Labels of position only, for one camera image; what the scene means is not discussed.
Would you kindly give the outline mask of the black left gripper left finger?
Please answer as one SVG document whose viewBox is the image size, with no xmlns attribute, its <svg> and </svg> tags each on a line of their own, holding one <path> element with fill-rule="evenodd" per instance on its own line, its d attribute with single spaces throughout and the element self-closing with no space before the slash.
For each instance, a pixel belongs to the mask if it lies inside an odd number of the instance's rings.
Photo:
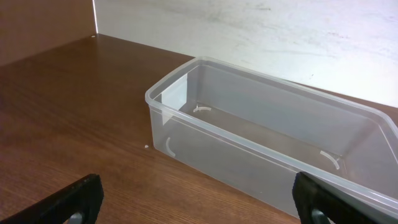
<svg viewBox="0 0 398 224">
<path fill-rule="evenodd" d="M 1 223 L 64 223 L 81 215 L 81 223 L 97 221 L 104 191 L 98 174 L 89 174 L 43 200 L 1 220 Z"/>
</svg>

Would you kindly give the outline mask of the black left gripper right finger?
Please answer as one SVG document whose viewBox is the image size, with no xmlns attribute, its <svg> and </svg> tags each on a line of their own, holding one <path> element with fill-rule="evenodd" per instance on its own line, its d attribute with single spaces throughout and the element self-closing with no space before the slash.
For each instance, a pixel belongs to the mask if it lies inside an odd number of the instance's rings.
<svg viewBox="0 0 398 224">
<path fill-rule="evenodd" d="M 375 209 L 306 172 L 296 174 L 292 196 L 301 223 L 378 222 Z"/>
</svg>

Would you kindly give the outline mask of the clear plastic container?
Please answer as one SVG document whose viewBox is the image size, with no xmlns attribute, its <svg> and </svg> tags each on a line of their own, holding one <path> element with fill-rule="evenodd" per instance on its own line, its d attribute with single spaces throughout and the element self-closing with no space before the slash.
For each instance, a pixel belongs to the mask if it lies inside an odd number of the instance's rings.
<svg viewBox="0 0 398 224">
<path fill-rule="evenodd" d="M 209 57 L 145 99 L 157 150 L 285 213 L 308 172 L 397 216 L 397 124 L 380 110 Z"/>
</svg>

